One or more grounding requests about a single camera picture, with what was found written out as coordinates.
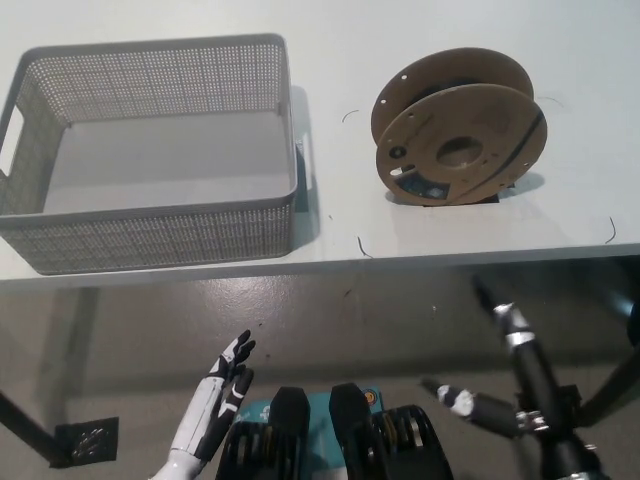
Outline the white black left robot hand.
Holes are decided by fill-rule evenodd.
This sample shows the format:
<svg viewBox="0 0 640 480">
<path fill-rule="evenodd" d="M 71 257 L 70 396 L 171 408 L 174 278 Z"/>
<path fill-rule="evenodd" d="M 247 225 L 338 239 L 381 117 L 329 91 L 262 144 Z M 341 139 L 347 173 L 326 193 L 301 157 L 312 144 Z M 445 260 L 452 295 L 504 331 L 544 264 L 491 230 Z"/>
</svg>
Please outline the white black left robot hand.
<svg viewBox="0 0 640 480">
<path fill-rule="evenodd" d="M 226 435 L 253 381 L 244 362 L 256 341 L 245 330 L 219 354 L 199 382 L 171 444 L 202 461 L 209 461 Z"/>
</svg>

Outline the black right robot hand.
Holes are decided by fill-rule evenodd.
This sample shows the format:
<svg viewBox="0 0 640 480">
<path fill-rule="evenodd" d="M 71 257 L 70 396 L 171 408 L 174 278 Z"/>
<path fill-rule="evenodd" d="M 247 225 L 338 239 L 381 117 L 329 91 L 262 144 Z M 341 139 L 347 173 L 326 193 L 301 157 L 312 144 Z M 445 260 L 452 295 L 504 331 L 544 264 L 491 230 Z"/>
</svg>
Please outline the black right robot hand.
<svg viewBox="0 0 640 480">
<path fill-rule="evenodd" d="M 522 399 L 530 408 L 517 410 L 506 401 L 435 379 L 424 378 L 421 386 L 453 415 L 508 439 L 571 431 L 560 387 L 529 322 L 515 303 L 502 299 L 479 277 L 472 279 L 472 285 L 480 306 L 503 337 Z"/>
</svg>

